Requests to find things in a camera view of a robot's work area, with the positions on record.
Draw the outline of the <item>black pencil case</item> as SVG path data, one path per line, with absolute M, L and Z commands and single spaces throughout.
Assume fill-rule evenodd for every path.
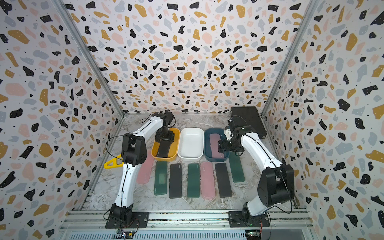
M 170 141 L 161 141 L 159 144 L 157 157 L 158 158 L 167 158 L 169 155 L 170 147 L 171 147 Z

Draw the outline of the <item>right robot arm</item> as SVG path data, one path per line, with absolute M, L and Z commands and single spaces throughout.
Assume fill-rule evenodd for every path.
M 242 154 L 247 151 L 259 167 L 261 177 L 257 195 L 244 204 L 243 221 L 247 226 L 261 224 L 267 211 L 277 204 L 291 203 L 295 196 L 294 169 L 283 164 L 265 147 L 255 128 L 238 115 L 232 115 L 225 128 L 224 140 L 218 141 L 218 151 Z

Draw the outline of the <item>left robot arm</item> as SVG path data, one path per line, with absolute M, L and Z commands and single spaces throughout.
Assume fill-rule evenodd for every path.
M 116 159 L 123 163 L 123 175 L 115 203 L 109 210 L 111 224 L 128 227 L 134 222 L 133 195 L 140 167 L 148 156 L 146 140 L 155 136 L 155 142 L 159 144 L 157 155 L 166 158 L 176 138 L 176 134 L 171 130 L 171 124 L 175 120 L 170 110 L 155 112 L 144 120 L 138 130 L 122 135 L 121 156 Z

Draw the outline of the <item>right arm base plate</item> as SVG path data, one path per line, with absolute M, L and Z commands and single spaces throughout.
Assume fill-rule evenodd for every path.
M 270 218 L 266 213 L 251 216 L 247 209 L 229 211 L 228 221 L 231 228 L 261 228 L 270 226 Z

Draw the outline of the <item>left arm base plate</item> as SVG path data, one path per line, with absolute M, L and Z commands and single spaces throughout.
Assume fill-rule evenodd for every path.
M 145 229 L 149 220 L 149 212 L 128 212 L 125 216 L 110 214 L 105 228 L 106 229 Z

